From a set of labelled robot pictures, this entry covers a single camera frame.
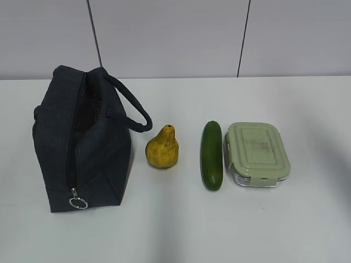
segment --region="bag opening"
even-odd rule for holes
[[[103,102],[94,87],[84,84],[78,101],[75,141],[79,140],[100,118]]]

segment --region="zipper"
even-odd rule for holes
[[[68,189],[71,191],[73,195],[73,198],[70,198],[69,202],[71,206],[77,209],[88,208],[88,202],[82,198],[79,198],[77,193],[77,156],[76,156],[77,139],[75,138],[79,100],[81,98],[82,89],[85,85],[85,79],[86,79],[86,73],[83,74],[81,85],[77,94],[77,100],[76,100],[75,110],[74,110],[73,118],[71,122],[71,133],[70,133],[69,144],[68,144],[69,154],[67,155],[67,162],[66,162],[66,182],[67,182]]]

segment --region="bag handle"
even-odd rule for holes
[[[126,125],[129,129],[135,131],[135,132],[146,132],[148,130],[151,130],[152,128],[152,120],[148,113],[144,110],[140,102],[134,97],[134,95],[126,88],[126,86],[123,85],[122,82],[120,82],[117,78],[114,78],[113,76],[106,75],[105,78],[107,79],[108,82],[110,82],[117,90],[143,115],[143,117],[146,120],[146,125],[142,125],[141,123],[138,123],[127,116],[120,114],[120,113],[111,113],[111,117],[115,119],[116,121],[122,122],[124,125]]]

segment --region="green plastic lid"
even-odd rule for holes
[[[275,186],[290,173],[278,130],[267,123],[234,123],[225,136],[229,166],[250,178],[250,186]]]

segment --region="white wall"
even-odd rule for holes
[[[252,0],[240,76],[351,74],[350,0]]]
[[[0,79],[99,66],[86,1],[0,0]]]
[[[234,77],[249,0],[90,0],[118,78]],[[351,74],[350,0],[251,0],[240,76]],[[97,66],[86,0],[0,0],[0,79]]]
[[[236,76],[248,0],[90,0],[120,78]]]

